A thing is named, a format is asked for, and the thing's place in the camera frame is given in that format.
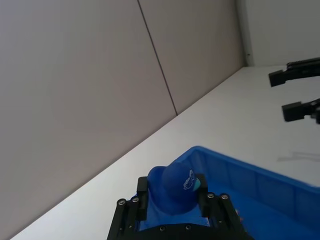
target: screw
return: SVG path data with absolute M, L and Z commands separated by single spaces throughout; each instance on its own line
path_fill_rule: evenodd
M 137 196 L 132 199 L 132 202 L 134 202 L 134 203 L 136 203 L 138 201 L 139 201 L 139 198 Z
M 223 195 L 221 195 L 221 198 L 224 199 L 224 200 L 226 200 L 226 199 L 228 199 L 229 197 L 228 197 L 228 195 L 223 194 Z
M 124 199 L 120 199 L 119 201 L 118 201 L 118 204 L 119 205 L 124 205 L 126 203 L 126 200 L 124 200 Z
M 207 195 L 207 197 L 209 198 L 209 199 L 213 199 L 214 198 L 214 194 L 213 193 L 208 193 L 208 195 Z

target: gray wall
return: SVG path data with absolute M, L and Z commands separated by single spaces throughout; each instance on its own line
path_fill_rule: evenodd
M 244 65 L 235 0 L 140 0 L 178 113 Z
M 3 240 L 175 116 L 137 2 L 1 0 L 0 112 Z
M 320 57 L 319 0 L 238 0 L 251 66 Z
M 141 7 L 178 113 L 243 65 L 234 0 Z M 135 0 L 1 0 L 0 73 L 0 240 L 176 115 Z

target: white table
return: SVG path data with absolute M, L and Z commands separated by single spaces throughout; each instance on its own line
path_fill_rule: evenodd
M 320 98 L 320 78 L 270 87 L 281 67 L 245 67 L 25 228 L 13 240 L 105 240 L 116 201 L 192 146 L 320 186 L 320 125 L 285 123 L 281 106 Z

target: blue plastic bin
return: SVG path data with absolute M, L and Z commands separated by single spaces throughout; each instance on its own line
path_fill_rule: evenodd
M 181 155 L 197 174 L 205 174 L 208 190 L 228 193 L 256 240 L 320 240 L 320 188 L 195 146 Z M 192 223 L 207 226 L 199 207 L 176 216 L 159 211 L 150 198 L 147 220 L 140 230 L 163 224 Z

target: blue cap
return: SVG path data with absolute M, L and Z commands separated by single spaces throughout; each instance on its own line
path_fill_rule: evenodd
M 150 197 L 164 213 L 178 215 L 192 210 L 198 203 L 200 181 L 186 164 L 173 162 L 156 166 L 148 174 Z

